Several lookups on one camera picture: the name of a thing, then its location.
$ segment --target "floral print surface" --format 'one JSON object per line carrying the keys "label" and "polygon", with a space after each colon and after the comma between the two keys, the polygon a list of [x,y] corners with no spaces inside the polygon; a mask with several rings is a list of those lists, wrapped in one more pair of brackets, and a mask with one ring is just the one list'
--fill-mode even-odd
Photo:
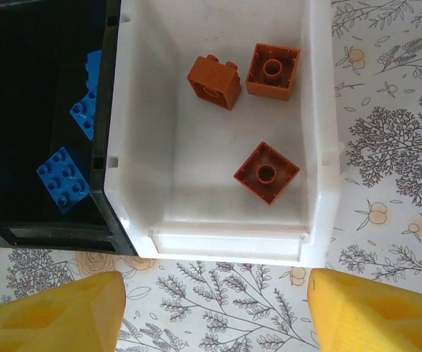
{"label": "floral print surface", "polygon": [[[333,13],[344,150],[327,267],[422,293],[422,0]],[[319,350],[310,268],[0,249],[0,304],[110,270],[127,292],[118,352]]]}

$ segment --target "orange duplo brick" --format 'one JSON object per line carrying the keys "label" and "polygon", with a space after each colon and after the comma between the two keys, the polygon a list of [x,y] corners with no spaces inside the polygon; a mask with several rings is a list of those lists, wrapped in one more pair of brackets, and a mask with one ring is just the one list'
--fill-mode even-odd
{"label": "orange duplo brick", "polygon": [[266,44],[256,44],[248,69],[248,94],[289,100],[300,50]]}
{"label": "orange duplo brick", "polygon": [[242,92],[236,64],[220,64],[214,55],[198,56],[187,79],[198,98],[228,110]]}
{"label": "orange duplo brick", "polygon": [[272,205],[299,170],[299,167],[270,145],[262,142],[235,173],[234,178],[268,205]]}

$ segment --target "patterned tablecloth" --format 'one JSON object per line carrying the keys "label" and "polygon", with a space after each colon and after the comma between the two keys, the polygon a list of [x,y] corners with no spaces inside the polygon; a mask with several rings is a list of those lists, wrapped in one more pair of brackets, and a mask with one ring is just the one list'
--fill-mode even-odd
{"label": "patterned tablecloth", "polygon": [[[422,293],[422,0],[333,6],[345,151],[327,267]],[[114,269],[118,351],[318,349],[304,268],[0,249],[0,304]]]}

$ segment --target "white surface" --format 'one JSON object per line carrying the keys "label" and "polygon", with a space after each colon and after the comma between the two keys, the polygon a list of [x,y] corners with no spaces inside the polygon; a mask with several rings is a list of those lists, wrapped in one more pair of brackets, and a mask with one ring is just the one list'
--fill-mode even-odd
{"label": "white surface", "polygon": [[[324,265],[339,198],[329,0],[127,0],[118,41],[105,192],[138,253]],[[301,48],[289,102],[246,92],[256,43]],[[232,111],[187,82],[208,54],[239,68]],[[271,207],[233,178],[261,141],[301,168]]]}

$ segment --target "yellow object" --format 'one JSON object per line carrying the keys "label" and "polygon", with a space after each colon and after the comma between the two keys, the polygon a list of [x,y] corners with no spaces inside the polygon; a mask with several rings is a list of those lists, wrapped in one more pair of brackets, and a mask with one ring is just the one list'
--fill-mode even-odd
{"label": "yellow object", "polygon": [[328,269],[308,283],[322,352],[422,351],[422,295]]}
{"label": "yellow object", "polygon": [[0,352],[113,352],[125,311],[109,272],[0,306]]}

